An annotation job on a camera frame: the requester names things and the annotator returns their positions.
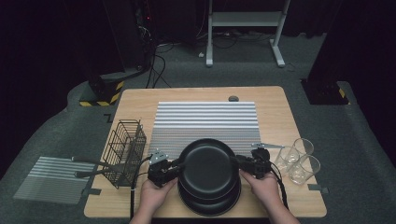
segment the stack of pans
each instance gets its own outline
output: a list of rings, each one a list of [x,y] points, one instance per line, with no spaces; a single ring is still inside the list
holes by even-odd
[[[229,211],[238,201],[241,180],[233,151],[216,139],[190,143],[179,157],[185,165],[179,176],[178,192],[184,204],[206,217]]]

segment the drying mat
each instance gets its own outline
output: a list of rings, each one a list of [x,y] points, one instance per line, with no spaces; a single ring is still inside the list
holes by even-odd
[[[40,157],[14,199],[77,204],[89,178],[76,178],[74,172],[92,171],[93,167],[70,159]]]
[[[251,157],[251,144],[261,142],[254,102],[159,102],[148,153],[158,148],[174,160],[201,138]]]

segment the white metal stand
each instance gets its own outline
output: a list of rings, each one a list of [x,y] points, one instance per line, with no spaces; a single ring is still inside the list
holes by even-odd
[[[286,0],[282,11],[275,12],[213,12],[213,0],[209,0],[206,66],[213,66],[212,30],[214,26],[276,26],[275,39],[270,39],[271,48],[279,67],[284,67],[278,43],[288,14],[290,0]]]

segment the table top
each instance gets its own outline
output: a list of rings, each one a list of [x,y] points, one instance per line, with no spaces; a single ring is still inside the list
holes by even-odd
[[[125,90],[120,98],[111,130],[116,129],[121,119],[140,120],[148,138],[143,153],[145,158],[148,155],[159,102],[227,102],[232,95],[237,96],[240,102],[255,103],[262,142],[289,146],[300,137],[285,92],[277,86]],[[274,161],[279,149],[270,148],[269,151],[270,161]],[[148,168],[148,163],[144,163],[140,173],[145,173]],[[134,199],[135,209],[140,201],[139,187],[145,179],[147,179],[146,175],[141,175],[138,178]],[[238,202],[230,211],[218,217],[268,217],[260,202],[251,193],[248,182],[244,178],[241,180],[242,192]],[[326,215],[327,210],[320,191],[309,190],[307,186],[307,184],[317,184],[314,176],[301,186],[293,184],[287,177],[283,178],[283,182],[288,195],[290,211],[296,217],[324,217]],[[116,189],[103,175],[97,175],[94,178],[92,188],[100,189],[101,193],[100,195],[89,195],[84,210],[85,216],[130,216],[130,188]],[[171,189],[164,205],[154,216],[202,217],[184,205],[178,195],[177,187]]]

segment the metal basket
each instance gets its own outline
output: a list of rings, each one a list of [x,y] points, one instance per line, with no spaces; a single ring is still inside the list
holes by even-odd
[[[146,140],[140,120],[120,120],[116,130],[111,132],[102,159],[110,165],[122,164],[121,173],[103,173],[114,187],[131,187],[135,170],[139,169],[142,160]]]

